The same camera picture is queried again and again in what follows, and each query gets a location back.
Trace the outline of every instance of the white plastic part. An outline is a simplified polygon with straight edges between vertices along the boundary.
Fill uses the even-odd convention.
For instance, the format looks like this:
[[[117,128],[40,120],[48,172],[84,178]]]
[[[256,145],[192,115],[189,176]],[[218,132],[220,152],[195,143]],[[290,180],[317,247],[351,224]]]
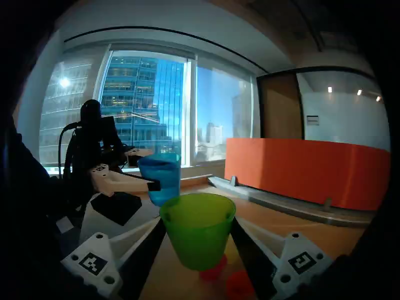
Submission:
[[[153,154],[153,151],[151,151],[150,149],[138,149],[138,148],[133,148],[133,149],[125,152],[125,156],[126,156],[126,161],[128,163],[128,167],[130,167],[130,168],[137,168],[138,167],[137,165],[131,165],[130,164],[129,157],[133,156],[133,157],[138,157],[138,159],[139,159],[139,158],[142,158],[142,157],[145,157],[145,156],[148,156],[148,155],[152,155],[152,154]]]
[[[293,232],[285,238],[240,217],[236,217],[236,219],[249,237],[276,266],[272,283],[277,293],[272,297],[273,300],[290,297],[297,292],[300,285],[309,284],[315,276],[323,273],[332,263],[331,258],[299,232]],[[108,239],[107,235],[97,232],[63,259],[62,263],[74,275],[82,276],[86,285],[96,286],[99,294],[106,298],[113,298],[122,286],[118,270],[152,232],[159,220],[160,217],[157,217],[111,239]],[[87,260],[88,254],[97,257],[95,260],[93,257],[89,257]],[[102,262],[100,259],[107,261],[107,264],[96,276],[91,267],[94,264],[96,268],[97,261]],[[115,283],[107,283],[105,281],[107,276],[112,277]]]
[[[242,218],[236,219],[276,266],[272,283],[277,294],[273,300],[290,297],[297,292],[300,285],[310,284],[312,279],[332,264],[330,257],[299,232],[293,232],[284,238]]]
[[[106,298],[113,298],[122,287],[107,235],[97,232],[64,258],[61,263],[83,283],[97,288]]]
[[[89,170],[94,188],[111,197],[114,192],[139,193],[148,192],[148,183],[151,181],[130,177],[122,173],[109,170],[109,166],[102,163]]]

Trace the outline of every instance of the cable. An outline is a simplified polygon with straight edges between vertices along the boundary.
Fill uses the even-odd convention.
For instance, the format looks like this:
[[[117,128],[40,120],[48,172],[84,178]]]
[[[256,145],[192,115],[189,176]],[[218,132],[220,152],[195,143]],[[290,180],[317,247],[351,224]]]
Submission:
[[[58,139],[58,178],[59,179],[63,179],[63,177],[61,176],[61,140],[63,139],[63,134],[67,130],[75,129],[80,125],[81,125],[81,122],[74,122],[74,123],[68,124],[67,126],[65,126],[62,129],[61,133],[59,134],[59,139]]]

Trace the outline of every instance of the sky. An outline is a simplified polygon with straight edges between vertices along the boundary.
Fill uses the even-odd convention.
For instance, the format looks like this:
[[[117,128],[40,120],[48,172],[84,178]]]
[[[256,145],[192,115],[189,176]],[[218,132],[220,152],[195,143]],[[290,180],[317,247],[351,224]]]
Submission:
[[[206,138],[207,124],[222,126],[223,139],[233,136],[232,98],[240,80],[224,72],[197,67],[197,128]]]

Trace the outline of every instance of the plastic cup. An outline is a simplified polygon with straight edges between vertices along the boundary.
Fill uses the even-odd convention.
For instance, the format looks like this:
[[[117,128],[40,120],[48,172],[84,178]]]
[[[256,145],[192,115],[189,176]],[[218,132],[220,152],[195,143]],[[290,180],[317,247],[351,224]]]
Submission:
[[[197,193],[167,201],[160,216],[180,262],[191,270],[205,271],[221,261],[235,212],[230,199]]]
[[[161,207],[166,201],[179,196],[181,187],[181,156],[160,153],[145,156],[137,161],[140,173],[147,179],[160,182],[160,191],[149,191],[154,205]]]

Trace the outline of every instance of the orange wall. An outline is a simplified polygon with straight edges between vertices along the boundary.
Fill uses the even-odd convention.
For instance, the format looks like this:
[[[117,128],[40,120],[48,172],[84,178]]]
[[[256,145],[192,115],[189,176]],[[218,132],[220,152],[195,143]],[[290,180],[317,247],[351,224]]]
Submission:
[[[389,183],[390,153],[377,148],[301,139],[229,138],[225,179],[339,208],[373,211]]]

